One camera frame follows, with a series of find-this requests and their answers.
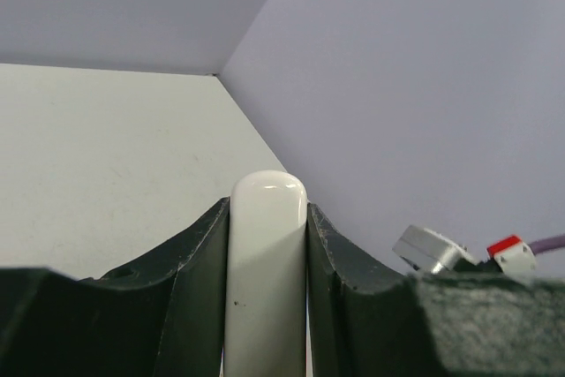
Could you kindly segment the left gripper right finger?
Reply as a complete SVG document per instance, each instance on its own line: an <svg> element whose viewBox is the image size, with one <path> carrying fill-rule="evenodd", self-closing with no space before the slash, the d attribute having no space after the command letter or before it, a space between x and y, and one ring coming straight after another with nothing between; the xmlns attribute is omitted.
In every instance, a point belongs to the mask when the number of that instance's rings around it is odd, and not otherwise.
<svg viewBox="0 0 565 377"><path fill-rule="evenodd" d="M315 375L563 375L563 280L402 275L313 204L306 235Z"/></svg>

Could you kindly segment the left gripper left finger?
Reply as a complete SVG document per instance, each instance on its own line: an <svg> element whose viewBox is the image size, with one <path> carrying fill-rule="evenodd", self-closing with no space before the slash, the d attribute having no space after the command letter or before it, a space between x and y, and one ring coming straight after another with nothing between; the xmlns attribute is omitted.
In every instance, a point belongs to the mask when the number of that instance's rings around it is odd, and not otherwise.
<svg viewBox="0 0 565 377"><path fill-rule="evenodd" d="M216 376L230 202L98 279L1 271L4 376Z"/></svg>

